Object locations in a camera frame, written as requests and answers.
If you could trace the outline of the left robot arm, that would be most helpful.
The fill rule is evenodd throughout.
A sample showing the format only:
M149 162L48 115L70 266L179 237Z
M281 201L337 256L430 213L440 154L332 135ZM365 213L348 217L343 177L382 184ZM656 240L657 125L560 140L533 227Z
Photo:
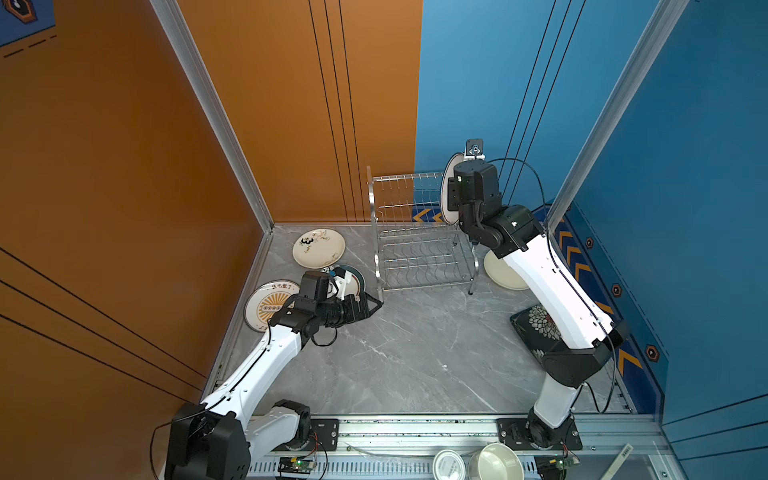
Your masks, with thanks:
M254 420L256 407L320 329L366 320L382 305L350 266L305 272L298 292L272 314L266 333L234 373L202 402L182 405L167 422L164 468L153 477L244 479L252 462L275 448L304 446L311 432L308 406L281 400Z

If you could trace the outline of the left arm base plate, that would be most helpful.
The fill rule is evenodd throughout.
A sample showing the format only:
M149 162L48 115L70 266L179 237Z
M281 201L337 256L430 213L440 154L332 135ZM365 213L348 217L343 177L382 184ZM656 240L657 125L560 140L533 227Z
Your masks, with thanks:
M320 451L325 450L327 453L330 453L337 450L340 426L337 418L312 417L310 425L307 441L301 446L297 443L281 444L275 447L272 453L288 451L309 452L315 448L316 441L319 441L321 444Z

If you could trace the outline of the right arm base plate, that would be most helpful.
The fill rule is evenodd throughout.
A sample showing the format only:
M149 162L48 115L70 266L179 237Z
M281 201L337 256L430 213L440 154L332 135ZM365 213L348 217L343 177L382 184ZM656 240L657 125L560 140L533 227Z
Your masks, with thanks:
M569 451L583 449L573 416L569 416L555 429L537 419L524 418L500 418L496 421L496 427L499 441L513 450L556 450L563 447Z

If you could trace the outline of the steel two-tier dish rack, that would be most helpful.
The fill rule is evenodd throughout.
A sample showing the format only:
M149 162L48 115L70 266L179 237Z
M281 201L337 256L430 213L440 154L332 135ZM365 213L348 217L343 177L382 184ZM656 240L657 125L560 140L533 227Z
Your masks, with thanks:
M472 295L479 261L442 211L443 174L367 175L378 292L462 287Z

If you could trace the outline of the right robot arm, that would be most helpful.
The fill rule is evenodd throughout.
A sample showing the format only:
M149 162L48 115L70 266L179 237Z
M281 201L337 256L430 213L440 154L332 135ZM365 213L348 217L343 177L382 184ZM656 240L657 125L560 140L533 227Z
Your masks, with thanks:
M546 376L526 424L532 445L560 447L575 430L572 407L580 388L613 358L629 326L614 323L587 295L528 208L504 204L492 163L475 157L448 166L441 194L442 209L456 214L470 242L518 274L560 332L542 356Z

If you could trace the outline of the white plate red chinese characters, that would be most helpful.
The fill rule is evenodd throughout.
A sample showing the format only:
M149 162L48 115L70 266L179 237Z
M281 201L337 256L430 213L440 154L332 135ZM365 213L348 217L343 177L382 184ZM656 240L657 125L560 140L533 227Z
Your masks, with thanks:
M465 156L463 153L457 152L453 154L443 172L439 206L442 219L447 225L455 225L459 221L458 207L452 200L452 195L455 191L454 168L464 160Z

